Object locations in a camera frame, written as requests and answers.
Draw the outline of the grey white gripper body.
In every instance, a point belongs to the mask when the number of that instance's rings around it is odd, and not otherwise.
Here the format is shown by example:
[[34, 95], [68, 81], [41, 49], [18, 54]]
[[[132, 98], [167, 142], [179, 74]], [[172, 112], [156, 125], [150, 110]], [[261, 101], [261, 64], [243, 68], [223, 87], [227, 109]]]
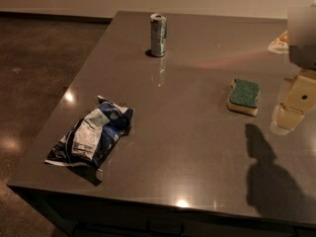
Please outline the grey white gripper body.
[[316, 70], [316, 45], [291, 45], [289, 60], [300, 68]]

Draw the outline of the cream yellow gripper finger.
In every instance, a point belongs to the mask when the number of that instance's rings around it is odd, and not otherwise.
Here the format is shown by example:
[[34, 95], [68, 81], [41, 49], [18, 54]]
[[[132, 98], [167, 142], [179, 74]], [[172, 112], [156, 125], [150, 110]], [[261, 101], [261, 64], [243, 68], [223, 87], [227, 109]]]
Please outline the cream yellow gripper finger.
[[289, 134], [315, 108], [316, 71], [301, 70], [294, 78], [286, 79], [279, 91], [278, 104], [272, 115], [272, 132], [277, 135]]

